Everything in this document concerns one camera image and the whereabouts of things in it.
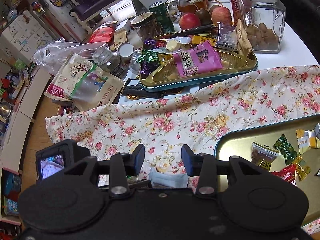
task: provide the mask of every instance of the glass jar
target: glass jar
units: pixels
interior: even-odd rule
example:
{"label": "glass jar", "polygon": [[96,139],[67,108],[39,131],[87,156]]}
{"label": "glass jar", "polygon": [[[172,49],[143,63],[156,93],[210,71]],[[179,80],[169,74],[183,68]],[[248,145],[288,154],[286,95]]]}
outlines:
{"label": "glass jar", "polygon": [[160,24],[152,12],[146,12],[133,18],[131,21],[132,27],[137,32],[142,42],[162,34]]}
{"label": "glass jar", "polygon": [[285,6],[280,0],[238,0],[240,19],[252,51],[278,53],[285,24]]}
{"label": "glass jar", "polygon": [[113,52],[107,44],[102,45],[92,55],[93,62],[103,71],[108,72],[118,78],[123,79],[127,73],[119,65],[120,56]]}

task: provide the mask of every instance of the wooden floor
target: wooden floor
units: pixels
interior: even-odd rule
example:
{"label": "wooden floor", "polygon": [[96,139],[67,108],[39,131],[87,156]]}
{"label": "wooden floor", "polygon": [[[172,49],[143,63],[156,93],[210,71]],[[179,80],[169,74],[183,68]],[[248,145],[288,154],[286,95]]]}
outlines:
{"label": "wooden floor", "polygon": [[36,173],[36,152],[52,145],[45,128],[45,117],[57,115],[58,105],[51,102],[50,98],[43,96],[39,102],[35,122],[31,128],[30,137],[26,147],[21,190],[25,190],[35,184]]}

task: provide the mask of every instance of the gold tray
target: gold tray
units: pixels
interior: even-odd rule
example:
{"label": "gold tray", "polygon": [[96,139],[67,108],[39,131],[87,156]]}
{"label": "gold tray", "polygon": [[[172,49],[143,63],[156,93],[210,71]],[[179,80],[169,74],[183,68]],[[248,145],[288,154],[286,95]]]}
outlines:
{"label": "gold tray", "polygon": [[140,84],[147,91],[158,91],[164,90],[161,89],[162,87],[165,87],[165,89],[171,89],[210,81],[221,81],[234,75],[250,72],[256,69],[258,66],[257,58],[252,52],[248,57],[243,57],[237,53],[227,50],[217,48],[214,49],[218,52],[220,59],[230,62],[230,65],[227,69],[195,74],[187,77],[177,77],[178,70],[175,62],[172,62],[171,64],[158,67],[145,79],[143,79],[140,75]]}
{"label": "gold tray", "polygon": [[[299,152],[296,130],[313,130],[319,122],[320,114],[317,114],[286,122],[230,132],[217,143],[215,149],[216,158],[217,160],[228,161],[230,156],[238,155],[251,161],[252,142],[273,148],[273,144],[282,134],[285,135],[293,148]],[[309,200],[309,210],[303,221],[303,225],[305,225],[320,217],[320,176],[315,176],[320,169],[320,149],[312,148],[301,156],[311,168],[311,173],[303,181],[299,181],[297,174],[295,178],[297,187],[304,191]],[[271,164],[270,172],[280,171],[285,166],[284,157],[280,154]],[[224,191],[227,187],[227,176],[220,175],[218,189]]]}

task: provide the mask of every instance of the floral tablecloth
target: floral tablecloth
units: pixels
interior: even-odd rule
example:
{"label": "floral tablecloth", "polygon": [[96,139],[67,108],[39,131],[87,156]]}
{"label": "floral tablecloth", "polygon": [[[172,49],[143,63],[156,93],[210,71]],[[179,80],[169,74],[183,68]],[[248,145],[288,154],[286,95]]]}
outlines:
{"label": "floral tablecloth", "polygon": [[[71,138],[98,160],[132,152],[142,143],[146,154],[141,178],[151,167],[185,173],[183,144],[195,153],[213,154],[217,141],[229,131],[320,113],[319,67],[253,71],[177,98],[53,116],[46,118],[47,131],[53,143]],[[197,182],[198,177],[190,178],[189,186]],[[107,184],[107,177],[101,176],[99,183]]]}

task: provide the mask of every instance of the gold coin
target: gold coin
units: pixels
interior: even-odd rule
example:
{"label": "gold coin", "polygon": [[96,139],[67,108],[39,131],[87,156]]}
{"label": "gold coin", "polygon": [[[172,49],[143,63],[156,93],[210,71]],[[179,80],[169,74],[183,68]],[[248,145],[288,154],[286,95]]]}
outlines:
{"label": "gold coin", "polygon": [[133,96],[133,95],[127,95],[127,98],[129,98],[131,100],[139,99],[138,96]]}

